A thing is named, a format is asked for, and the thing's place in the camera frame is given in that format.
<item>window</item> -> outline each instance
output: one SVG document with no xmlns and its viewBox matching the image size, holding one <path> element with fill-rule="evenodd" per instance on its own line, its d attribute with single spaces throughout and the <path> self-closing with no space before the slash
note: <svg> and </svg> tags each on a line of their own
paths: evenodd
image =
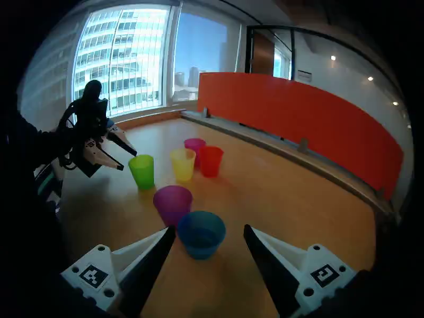
<svg viewBox="0 0 424 318">
<path fill-rule="evenodd" d="M 93 63 L 94 52 L 87 55 L 87 64 Z"/>
<path fill-rule="evenodd" d="M 79 98 L 79 91 L 95 78 L 102 83 L 100 98 L 109 100 L 107 116 L 130 107 L 163 104 L 162 67 L 170 6 L 125 8 L 92 13 L 75 57 L 72 99 Z"/>
<path fill-rule="evenodd" d="M 117 100 L 117 106 L 119 108 L 123 108 L 123 98 L 122 97 L 118 97 L 116 100 Z"/>
<path fill-rule="evenodd" d="M 278 48 L 274 48 L 274 71 L 273 76 L 290 78 L 290 60 Z"/>
<path fill-rule="evenodd" d="M 97 62 L 100 59 L 100 51 L 94 52 L 93 62 Z"/>
<path fill-rule="evenodd" d="M 234 72 L 239 37 L 235 20 L 184 3 L 176 37 L 173 100 L 196 100 L 202 72 Z"/>
<path fill-rule="evenodd" d="M 103 49 L 100 51 L 100 59 L 105 59 L 106 58 L 106 53 L 108 50 Z"/>
<path fill-rule="evenodd" d="M 116 108 L 116 98 L 111 98 L 110 99 L 110 107 L 111 108 Z"/>
<path fill-rule="evenodd" d="M 87 54 L 84 54 L 81 57 L 81 65 L 87 64 Z"/>
</svg>

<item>yellow cup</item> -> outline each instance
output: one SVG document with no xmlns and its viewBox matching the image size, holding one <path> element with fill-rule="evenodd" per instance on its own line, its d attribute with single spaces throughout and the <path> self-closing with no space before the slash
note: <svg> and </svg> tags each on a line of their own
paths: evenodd
<svg viewBox="0 0 424 318">
<path fill-rule="evenodd" d="M 191 149 L 175 149 L 170 154 L 172 168 L 178 181 L 189 181 L 193 176 L 196 152 Z"/>
</svg>

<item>plastic cup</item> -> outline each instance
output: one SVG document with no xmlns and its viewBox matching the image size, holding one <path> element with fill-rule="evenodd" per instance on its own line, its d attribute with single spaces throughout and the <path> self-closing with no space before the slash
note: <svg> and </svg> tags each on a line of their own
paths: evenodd
<svg viewBox="0 0 424 318">
<path fill-rule="evenodd" d="M 187 149 L 191 149 L 196 153 L 195 168 L 200 167 L 199 149 L 203 146 L 206 146 L 206 141 L 200 138 L 186 139 L 184 141 L 184 147 Z"/>
<path fill-rule="evenodd" d="M 128 162 L 128 166 L 139 189 L 147 190 L 155 185 L 152 156 L 134 157 Z"/>
<path fill-rule="evenodd" d="M 199 150 L 200 171 L 207 178 L 218 176 L 224 152 L 215 146 L 204 146 Z"/>
<path fill-rule="evenodd" d="M 178 181 L 189 181 L 193 176 L 196 153 L 191 149 L 175 149 L 170 154 L 175 178 Z"/>
<path fill-rule="evenodd" d="M 161 188 L 153 196 L 153 204 L 166 226 L 177 226 L 180 219 L 190 212 L 192 201 L 191 192 L 177 185 Z"/>
<path fill-rule="evenodd" d="M 225 237 L 225 224 L 211 212 L 194 211 L 185 215 L 177 227 L 188 255 L 196 260 L 211 257 Z"/>
</svg>

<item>wall sign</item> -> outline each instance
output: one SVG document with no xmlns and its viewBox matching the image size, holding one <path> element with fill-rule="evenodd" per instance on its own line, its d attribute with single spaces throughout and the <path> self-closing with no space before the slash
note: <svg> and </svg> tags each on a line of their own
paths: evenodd
<svg viewBox="0 0 424 318">
<path fill-rule="evenodd" d="M 311 82 L 312 81 L 312 73 L 305 72 L 304 70 L 297 70 L 297 78 L 303 82 Z"/>
</svg>

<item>blue cup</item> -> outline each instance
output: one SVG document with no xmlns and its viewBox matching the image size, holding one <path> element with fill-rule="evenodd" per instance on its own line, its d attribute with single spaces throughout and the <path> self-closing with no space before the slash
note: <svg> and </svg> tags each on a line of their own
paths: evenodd
<svg viewBox="0 0 424 318">
<path fill-rule="evenodd" d="M 225 225 L 211 212 L 194 211 L 178 223 L 178 236 L 188 255 L 195 260 L 206 260 L 215 253 L 225 237 Z"/>
</svg>

